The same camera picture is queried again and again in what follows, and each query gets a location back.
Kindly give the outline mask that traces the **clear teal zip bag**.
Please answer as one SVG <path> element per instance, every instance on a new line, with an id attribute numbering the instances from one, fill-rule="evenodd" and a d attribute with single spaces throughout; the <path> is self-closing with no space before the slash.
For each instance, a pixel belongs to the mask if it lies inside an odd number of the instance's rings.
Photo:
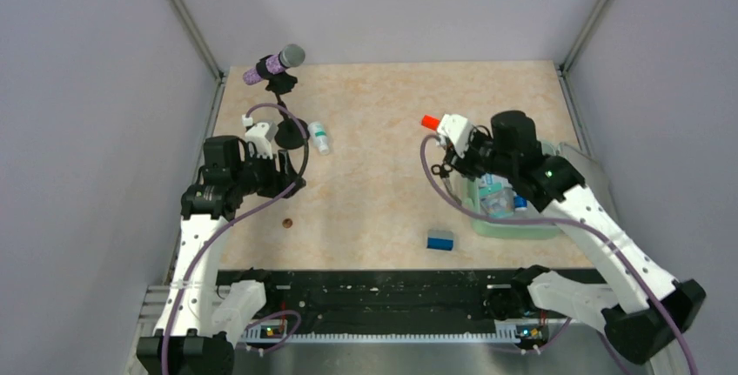
<path id="1" fill-rule="evenodd" d="M 500 182 L 477 182 L 480 210 L 491 218 L 508 218 L 513 215 L 513 190 Z"/>

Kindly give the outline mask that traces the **white blue small bottle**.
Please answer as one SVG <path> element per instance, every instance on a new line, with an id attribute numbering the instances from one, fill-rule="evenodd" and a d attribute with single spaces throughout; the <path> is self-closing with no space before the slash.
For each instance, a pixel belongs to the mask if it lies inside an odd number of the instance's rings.
<path id="1" fill-rule="evenodd" d="M 516 213 L 522 213 L 528 210 L 528 202 L 520 195 L 513 197 L 513 208 Z"/>

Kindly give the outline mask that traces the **white teal small bottle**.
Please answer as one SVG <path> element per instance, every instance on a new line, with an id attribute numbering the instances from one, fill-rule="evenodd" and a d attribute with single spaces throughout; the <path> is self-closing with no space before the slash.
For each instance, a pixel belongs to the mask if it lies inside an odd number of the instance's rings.
<path id="1" fill-rule="evenodd" d="M 326 156 L 331 153 L 330 141 L 325 131 L 325 126 L 320 122 L 311 122 L 308 124 L 308 130 L 311 140 L 318 149 L 320 155 Z"/>

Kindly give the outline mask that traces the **green plastic medicine box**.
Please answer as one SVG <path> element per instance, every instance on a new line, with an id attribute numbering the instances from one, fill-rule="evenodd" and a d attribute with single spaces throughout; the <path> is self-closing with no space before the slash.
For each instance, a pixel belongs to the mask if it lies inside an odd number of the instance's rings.
<path id="1" fill-rule="evenodd" d="M 468 179 L 460 177 L 458 179 L 458 189 L 461 192 L 463 206 L 475 214 L 487 216 L 480 210 L 479 195 L 477 191 L 477 182 L 481 180 L 483 183 L 500 182 L 508 184 L 513 190 L 513 196 L 519 195 L 510 184 L 509 180 L 494 174 L 486 174 L 480 178 Z M 520 225 L 520 221 L 540 218 L 540 214 L 535 210 L 532 203 L 528 201 L 528 210 L 522 213 L 516 213 L 508 218 L 491 218 L 494 223 L 490 223 L 480 218 L 469 218 L 472 229 L 482 237 L 500 238 L 500 239 L 529 239 L 529 240 L 545 240 L 554 238 L 560 233 L 560 229 L 554 224 L 537 224 L 537 225 Z"/>

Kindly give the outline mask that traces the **translucent box lid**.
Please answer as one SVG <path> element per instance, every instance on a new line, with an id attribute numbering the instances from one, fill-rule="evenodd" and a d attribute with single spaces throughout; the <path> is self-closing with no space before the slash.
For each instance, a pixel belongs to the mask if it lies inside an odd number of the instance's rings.
<path id="1" fill-rule="evenodd" d="M 610 182 L 600 164 L 569 143 L 558 144 L 557 152 L 585 178 L 587 186 L 593 191 L 603 208 L 613 213 L 614 203 L 610 193 Z"/>

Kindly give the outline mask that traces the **black handled scissors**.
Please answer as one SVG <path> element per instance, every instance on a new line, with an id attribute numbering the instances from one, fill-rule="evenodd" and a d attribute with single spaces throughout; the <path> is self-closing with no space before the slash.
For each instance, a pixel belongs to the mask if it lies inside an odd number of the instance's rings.
<path id="1" fill-rule="evenodd" d="M 451 198 L 456 205 L 462 206 L 462 199 L 454 192 L 453 185 L 451 183 L 452 171 L 453 168 L 448 164 L 434 164 L 431 166 L 431 173 L 441 180 L 447 196 Z"/>

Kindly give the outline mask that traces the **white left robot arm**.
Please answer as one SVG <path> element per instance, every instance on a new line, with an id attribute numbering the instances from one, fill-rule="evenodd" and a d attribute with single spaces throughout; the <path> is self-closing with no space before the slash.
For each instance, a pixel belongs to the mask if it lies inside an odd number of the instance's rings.
<path id="1" fill-rule="evenodd" d="M 230 374 L 238 341 L 255 315 L 278 309 L 279 294 L 258 280 L 234 284 L 215 303 L 228 231 L 305 187 L 309 150 L 298 168 L 287 150 L 260 157 L 237 136 L 209 137 L 204 163 L 181 197 L 180 247 L 164 308 L 136 358 L 149 374 Z"/>

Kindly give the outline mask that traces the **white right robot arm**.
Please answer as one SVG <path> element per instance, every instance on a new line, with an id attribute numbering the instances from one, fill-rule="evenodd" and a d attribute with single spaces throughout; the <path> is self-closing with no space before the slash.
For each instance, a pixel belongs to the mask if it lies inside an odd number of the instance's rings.
<path id="1" fill-rule="evenodd" d="M 561 276 L 543 266 L 519 271 L 510 303 L 522 316 L 553 311 L 602 335 L 627 361 L 642 365 L 677 344 L 691 373 L 694 356 L 685 333 L 706 292 L 655 263 L 600 204 L 583 175 L 565 158 L 543 151 L 534 121 L 520 110 L 502 111 L 489 127 L 458 114 L 425 117 L 422 124 L 443 148 L 442 168 L 466 178 L 503 177 L 538 213 L 528 225 L 555 225 L 604 279 L 602 287 Z"/>

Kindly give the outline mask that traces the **orange block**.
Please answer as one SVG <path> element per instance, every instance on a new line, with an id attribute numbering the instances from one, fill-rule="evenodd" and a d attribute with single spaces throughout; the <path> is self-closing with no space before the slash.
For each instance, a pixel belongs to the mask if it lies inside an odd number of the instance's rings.
<path id="1" fill-rule="evenodd" d="M 436 117 L 425 115 L 420 120 L 420 124 L 431 131 L 436 131 L 439 127 L 440 120 Z"/>

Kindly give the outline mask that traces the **blue grey small box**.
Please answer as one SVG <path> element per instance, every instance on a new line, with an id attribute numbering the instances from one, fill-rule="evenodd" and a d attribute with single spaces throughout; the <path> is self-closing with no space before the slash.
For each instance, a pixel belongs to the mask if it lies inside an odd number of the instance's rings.
<path id="1" fill-rule="evenodd" d="M 435 251 L 452 251 L 455 234 L 452 231 L 431 229 L 426 234 L 426 248 Z"/>

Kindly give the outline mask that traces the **purple grey microphone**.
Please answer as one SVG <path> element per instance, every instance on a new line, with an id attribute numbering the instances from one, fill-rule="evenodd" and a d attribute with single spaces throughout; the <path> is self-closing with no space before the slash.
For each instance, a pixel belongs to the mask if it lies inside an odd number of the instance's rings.
<path id="1" fill-rule="evenodd" d="M 246 85 L 254 85 L 298 67 L 305 61 L 305 50 L 297 44 L 287 44 L 280 52 L 261 58 L 242 79 Z"/>

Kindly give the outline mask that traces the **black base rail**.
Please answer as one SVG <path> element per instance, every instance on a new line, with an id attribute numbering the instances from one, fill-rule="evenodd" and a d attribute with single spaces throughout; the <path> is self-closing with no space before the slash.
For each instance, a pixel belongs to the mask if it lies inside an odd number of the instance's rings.
<path id="1" fill-rule="evenodd" d="M 493 333 L 514 320 L 553 323 L 556 311 L 513 301 L 515 269 L 398 271 L 220 271 L 217 285 L 264 283 L 262 318 L 293 310 L 300 335 Z"/>

